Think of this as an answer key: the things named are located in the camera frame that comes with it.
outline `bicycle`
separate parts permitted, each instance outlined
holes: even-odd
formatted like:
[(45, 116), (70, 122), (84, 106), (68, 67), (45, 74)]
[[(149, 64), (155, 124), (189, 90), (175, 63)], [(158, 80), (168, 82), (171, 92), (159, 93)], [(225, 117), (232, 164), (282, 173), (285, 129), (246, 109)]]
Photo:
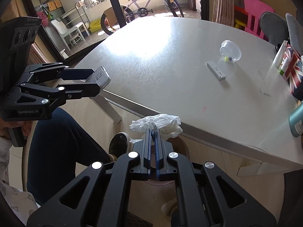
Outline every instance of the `bicycle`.
[[(147, 9), (147, 6), (151, 0), (147, 0), (144, 7), (140, 7), (137, 4), (138, 0), (130, 0), (130, 1), (131, 1), (131, 3), (127, 7), (121, 6), (121, 8), (123, 9), (124, 14), (125, 14), (125, 21), (127, 23), (133, 21), (135, 19), (135, 15), (138, 15), (139, 17), (145, 17), (148, 15), (149, 12), (154, 13), (152, 9), (151, 10)], [(169, 7), (169, 9), (172, 12), (174, 17), (184, 17), (182, 9), (181, 9), (179, 3), (177, 2), (177, 0), (164, 0), (164, 2)], [(129, 8), (132, 4), (136, 5), (136, 7), (138, 8), (136, 10), (136, 12), (132, 11)], [(119, 28), (119, 24), (115, 23), (114, 25), (110, 26), (107, 21), (105, 13), (103, 13), (101, 16), (101, 28), (106, 34), (111, 35)]]

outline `yellow storage bin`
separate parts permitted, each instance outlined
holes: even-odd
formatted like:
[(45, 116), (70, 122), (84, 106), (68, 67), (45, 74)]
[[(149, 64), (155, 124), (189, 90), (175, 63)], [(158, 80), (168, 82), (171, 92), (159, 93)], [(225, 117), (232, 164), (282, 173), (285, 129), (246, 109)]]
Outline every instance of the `yellow storage bin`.
[(101, 29), (101, 18), (98, 18), (91, 22), (91, 24), (90, 24), (91, 33), (98, 31), (100, 29)]

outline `black shoe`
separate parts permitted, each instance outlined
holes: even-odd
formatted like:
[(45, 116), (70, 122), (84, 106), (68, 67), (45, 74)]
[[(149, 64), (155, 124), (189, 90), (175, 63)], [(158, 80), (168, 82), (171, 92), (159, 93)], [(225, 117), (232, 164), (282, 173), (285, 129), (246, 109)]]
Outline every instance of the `black shoe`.
[(119, 158), (125, 154), (130, 147), (129, 136), (125, 132), (116, 134), (109, 144), (109, 154)]

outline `white table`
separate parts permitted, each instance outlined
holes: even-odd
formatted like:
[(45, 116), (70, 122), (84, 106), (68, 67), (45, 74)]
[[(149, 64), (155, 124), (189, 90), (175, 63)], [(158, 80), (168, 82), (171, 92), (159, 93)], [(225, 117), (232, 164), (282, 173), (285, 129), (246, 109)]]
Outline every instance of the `white table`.
[[(220, 60), (224, 40), (235, 42), (242, 57), (219, 82), (206, 62)], [(239, 29), (150, 16), (108, 37), (77, 68), (105, 67), (112, 81), (95, 101), (116, 122), (121, 117), (103, 97), (141, 117), (180, 116), (183, 135), (259, 161), (241, 167), (243, 176), (303, 168), (301, 139), (288, 125), (296, 100), (272, 66), (274, 56), (273, 45)]]

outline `white plastic chair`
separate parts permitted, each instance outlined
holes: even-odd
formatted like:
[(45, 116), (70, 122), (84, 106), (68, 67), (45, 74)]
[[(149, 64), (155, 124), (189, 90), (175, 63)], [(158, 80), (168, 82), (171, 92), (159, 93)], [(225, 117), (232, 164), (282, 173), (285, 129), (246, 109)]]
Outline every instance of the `white plastic chair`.
[(73, 33), (74, 31), (78, 31), (80, 37), (81, 37), (82, 40), (85, 42), (85, 39), (84, 39), (84, 37), (83, 37), (81, 31), (79, 30), (79, 28), (80, 28), (81, 26), (84, 27), (84, 29), (85, 29), (87, 35), (89, 36), (89, 32), (87, 31), (87, 29), (86, 29), (86, 27), (84, 26), (84, 23), (83, 23), (83, 22), (79, 22), (78, 24), (76, 24), (75, 26), (73, 26), (73, 27), (70, 28), (70, 29), (67, 29), (67, 27), (66, 27), (66, 25), (63, 23), (63, 21), (58, 21), (58, 20), (56, 20), (56, 19), (52, 20), (52, 21), (51, 21), (51, 24), (54, 26), (54, 28), (55, 28), (55, 29), (57, 30), (57, 32), (59, 33), (60, 37), (62, 38), (62, 40), (63, 40), (63, 42), (64, 42), (64, 44), (66, 45), (66, 47), (67, 47), (68, 50), (71, 50), (71, 49), (69, 48), (69, 45), (67, 44), (67, 42), (66, 42), (65, 39), (64, 39), (66, 36), (70, 35), (70, 34)]

